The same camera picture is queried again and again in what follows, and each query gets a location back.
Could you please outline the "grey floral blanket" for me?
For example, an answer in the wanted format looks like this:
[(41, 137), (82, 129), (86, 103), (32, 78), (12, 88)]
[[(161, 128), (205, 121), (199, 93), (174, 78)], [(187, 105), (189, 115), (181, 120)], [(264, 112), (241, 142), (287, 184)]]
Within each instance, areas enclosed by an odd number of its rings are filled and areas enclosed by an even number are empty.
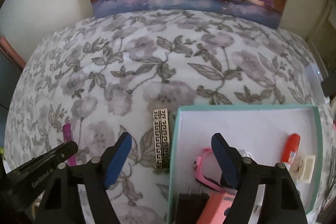
[(127, 131), (132, 148), (108, 191), (122, 223), (166, 223), (169, 176), (156, 169), (153, 111), (180, 106), (313, 102), (307, 43), (287, 30), (201, 11), (143, 11), (86, 19), (47, 36), (20, 76), (5, 131), (14, 169), (63, 142), (76, 161)]

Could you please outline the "white power strip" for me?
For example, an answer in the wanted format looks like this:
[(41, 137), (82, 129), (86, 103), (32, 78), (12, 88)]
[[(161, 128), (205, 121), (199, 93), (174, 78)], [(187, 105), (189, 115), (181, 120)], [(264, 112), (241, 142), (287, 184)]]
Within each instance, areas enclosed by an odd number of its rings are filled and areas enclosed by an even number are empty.
[(322, 90), (323, 78), (317, 64), (310, 63), (307, 65), (305, 67), (305, 73), (307, 75), (307, 80), (309, 81), (311, 93), (316, 105), (323, 106), (329, 102), (329, 98), (324, 95)]

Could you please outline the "red glue bottle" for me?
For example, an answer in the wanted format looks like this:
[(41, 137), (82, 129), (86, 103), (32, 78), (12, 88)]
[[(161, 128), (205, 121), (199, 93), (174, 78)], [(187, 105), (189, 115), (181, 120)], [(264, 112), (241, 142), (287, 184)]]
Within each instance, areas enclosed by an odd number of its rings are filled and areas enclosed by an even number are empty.
[(297, 155), (301, 137), (297, 133), (288, 136), (284, 149), (282, 151), (281, 162), (287, 170), (290, 170), (291, 165)]

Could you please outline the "black cube charger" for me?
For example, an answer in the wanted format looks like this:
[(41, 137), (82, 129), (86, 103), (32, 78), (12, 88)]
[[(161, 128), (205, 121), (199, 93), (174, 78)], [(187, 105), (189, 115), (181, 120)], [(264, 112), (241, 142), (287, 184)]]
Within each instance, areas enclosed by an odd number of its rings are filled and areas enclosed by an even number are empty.
[(179, 195), (175, 223), (176, 224), (196, 224), (201, 216), (209, 195), (199, 190), (197, 193), (188, 193)]

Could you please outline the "pink eraser box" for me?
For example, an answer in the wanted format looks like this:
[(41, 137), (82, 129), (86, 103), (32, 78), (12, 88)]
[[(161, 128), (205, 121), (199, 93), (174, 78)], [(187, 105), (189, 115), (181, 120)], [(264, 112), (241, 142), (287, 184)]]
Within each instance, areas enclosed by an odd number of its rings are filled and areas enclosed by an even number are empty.
[(230, 211), (234, 199), (234, 194), (211, 194), (197, 224), (222, 224)]

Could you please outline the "colourful clutter pile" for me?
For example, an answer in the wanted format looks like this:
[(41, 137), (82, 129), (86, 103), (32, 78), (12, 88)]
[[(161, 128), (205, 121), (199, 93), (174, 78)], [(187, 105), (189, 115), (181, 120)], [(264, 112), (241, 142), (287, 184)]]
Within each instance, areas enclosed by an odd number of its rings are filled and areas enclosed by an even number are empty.
[(331, 210), (329, 207), (333, 203), (333, 191), (335, 189), (335, 119), (333, 120), (333, 148), (331, 151), (331, 165), (330, 165), (330, 173), (328, 178), (328, 187), (326, 193), (323, 198), (323, 202), (321, 204), (321, 208), (317, 217), (318, 223), (323, 223), (323, 221), (327, 220), (327, 218), (331, 215)]

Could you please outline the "black plugged power adapter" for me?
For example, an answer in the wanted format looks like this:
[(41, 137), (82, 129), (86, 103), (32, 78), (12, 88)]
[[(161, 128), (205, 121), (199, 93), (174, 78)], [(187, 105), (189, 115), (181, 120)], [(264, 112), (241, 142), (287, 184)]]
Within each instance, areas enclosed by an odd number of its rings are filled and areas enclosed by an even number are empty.
[(329, 75), (321, 84), (323, 94), (326, 97), (335, 96), (336, 94), (336, 75)]

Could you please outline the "silver patterned lighter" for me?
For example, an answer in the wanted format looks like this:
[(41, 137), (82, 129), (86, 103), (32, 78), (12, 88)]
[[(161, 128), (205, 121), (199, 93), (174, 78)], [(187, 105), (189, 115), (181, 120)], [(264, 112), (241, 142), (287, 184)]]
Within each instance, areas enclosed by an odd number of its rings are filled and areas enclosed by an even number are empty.
[(167, 109), (153, 111), (155, 161), (158, 170), (170, 167), (170, 130)]

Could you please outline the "teal white shallow box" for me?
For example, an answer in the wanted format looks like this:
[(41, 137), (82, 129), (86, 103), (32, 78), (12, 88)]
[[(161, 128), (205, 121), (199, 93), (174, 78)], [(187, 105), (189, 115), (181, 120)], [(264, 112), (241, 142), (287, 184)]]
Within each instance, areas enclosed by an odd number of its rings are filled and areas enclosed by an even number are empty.
[(321, 180), (323, 141), (317, 106), (313, 105), (194, 105), (178, 110), (171, 141), (168, 223), (174, 223), (178, 196), (196, 190), (194, 161), (211, 137), (220, 133), (227, 143), (250, 152), (253, 159), (274, 166), (281, 160), (288, 136), (301, 137), (295, 165), (306, 155), (315, 156), (309, 184), (298, 184), (306, 213), (313, 210)]

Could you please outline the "white wall charger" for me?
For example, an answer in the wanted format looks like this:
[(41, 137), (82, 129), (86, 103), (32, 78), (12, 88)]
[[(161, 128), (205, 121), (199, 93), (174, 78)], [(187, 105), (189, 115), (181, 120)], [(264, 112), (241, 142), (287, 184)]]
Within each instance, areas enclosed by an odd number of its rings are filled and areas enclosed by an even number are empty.
[(241, 149), (241, 150), (239, 150), (239, 153), (240, 153), (240, 155), (242, 157), (249, 157), (249, 158), (251, 158), (253, 160), (253, 156), (252, 156), (252, 154), (250, 152), (248, 152), (248, 151), (246, 151), (244, 149)]

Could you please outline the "magenta barcode tube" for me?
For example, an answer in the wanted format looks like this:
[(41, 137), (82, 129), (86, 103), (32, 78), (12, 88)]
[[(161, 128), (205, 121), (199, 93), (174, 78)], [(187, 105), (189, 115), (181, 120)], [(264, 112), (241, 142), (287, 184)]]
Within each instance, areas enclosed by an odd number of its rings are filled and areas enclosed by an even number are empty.
[[(64, 143), (68, 143), (69, 141), (72, 141), (72, 132), (71, 132), (71, 124), (67, 123), (63, 126), (63, 140)], [(75, 156), (72, 155), (68, 160), (69, 166), (76, 166), (76, 159)]]

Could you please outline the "pink wristband watch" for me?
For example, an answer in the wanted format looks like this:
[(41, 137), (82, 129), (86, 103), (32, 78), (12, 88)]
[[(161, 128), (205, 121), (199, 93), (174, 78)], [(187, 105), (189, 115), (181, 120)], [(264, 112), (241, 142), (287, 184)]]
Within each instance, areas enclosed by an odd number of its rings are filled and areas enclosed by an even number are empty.
[(202, 148), (194, 160), (194, 178), (206, 188), (215, 192), (225, 192), (219, 179), (219, 166), (210, 147)]

